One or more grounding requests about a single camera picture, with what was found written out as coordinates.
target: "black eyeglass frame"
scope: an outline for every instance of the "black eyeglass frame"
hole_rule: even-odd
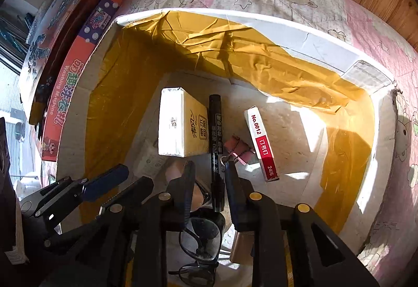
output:
[[[191,253],[189,253],[190,251],[187,250],[181,243],[181,234],[183,232],[186,232],[187,234],[189,234],[190,236],[192,236],[196,242],[198,243],[198,245],[200,244],[200,246],[202,246],[202,242],[200,240],[200,237],[198,237],[197,234],[193,233],[192,231],[190,231],[189,229],[185,228],[183,231],[181,231],[178,234],[178,242],[180,244],[181,249],[190,257],[192,257],[193,259],[195,259],[194,263],[188,263],[187,265],[182,266],[178,271],[169,271],[168,273],[170,275],[178,275],[179,279],[181,281],[183,281],[185,284],[192,286],[192,287],[203,287],[203,285],[195,285],[195,284],[191,284],[190,281],[185,281],[182,276],[181,276],[181,271],[185,268],[200,268],[208,273],[210,273],[210,275],[212,276],[212,283],[210,284],[206,284],[205,287],[213,287],[213,285],[215,284],[215,277],[216,277],[216,268],[218,267],[219,263],[218,263],[218,257],[219,257],[219,252],[221,251],[221,247],[222,247],[222,238],[223,238],[223,232],[224,232],[224,228],[225,228],[225,218],[221,213],[215,212],[213,211],[213,209],[210,208],[199,208],[198,210],[196,210],[195,212],[190,214],[190,218],[203,218],[203,219],[207,219],[212,221],[214,224],[216,224],[216,226],[219,229],[219,232],[221,234],[221,240],[219,242],[219,248],[217,250],[217,254],[214,257],[213,260],[199,260],[195,257],[193,257],[191,255]]]

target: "cardboard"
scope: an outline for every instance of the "cardboard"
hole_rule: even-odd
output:
[[[161,92],[158,125],[158,153],[187,157],[207,153],[207,107],[183,88],[165,88]]]
[[[122,0],[101,0],[75,38],[58,74],[44,119],[42,160],[57,160],[62,127],[87,60],[111,23]]]

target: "sunlight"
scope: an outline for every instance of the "sunlight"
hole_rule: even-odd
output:
[[[295,107],[291,105],[292,111],[298,111],[300,120],[304,126],[306,139],[310,152],[316,150],[317,145],[321,142],[323,131],[326,130],[326,124],[321,120],[317,114],[305,107]]]
[[[285,174],[285,176],[289,176],[295,180],[304,180],[305,178],[309,176],[309,173],[304,173],[304,172],[290,173],[290,174]]]
[[[260,164],[260,162],[254,163],[254,164],[246,164],[244,169],[245,169],[245,171],[248,171],[248,172],[251,173],[254,170],[261,169],[261,164]]]
[[[231,250],[233,247],[234,237],[235,237],[235,227],[232,224],[229,229],[224,234],[224,237],[222,239],[222,246],[221,246],[221,252],[219,253],[219,263],[223,266],[227,266],[229,268],[232,268],[234,270],[238,269],[240,267],[239,263],[233,263],[229,260],[230,253],[227,253],[227,250]]]
[[[369,202],[371,192],[373,190],[373,185],[375,184],[376,174],[378,172],[378,162],[376,159],[373,159],[370,163],[369,169],[365,175],[364,182],[360,188],[359,196],[357,198],[357,205],[364,214],[367,203]]]
[[[368,244],[363,252],[358,256],[358,259],[367,268],[369,272],[373,272],[380,260],[389,254],[389,246],[382,243],[371,248]]]
[[[267,96],[266,103],[276,103],[276,102],[286,102],[286,101],[285,100],[282,100],[279,97]]]

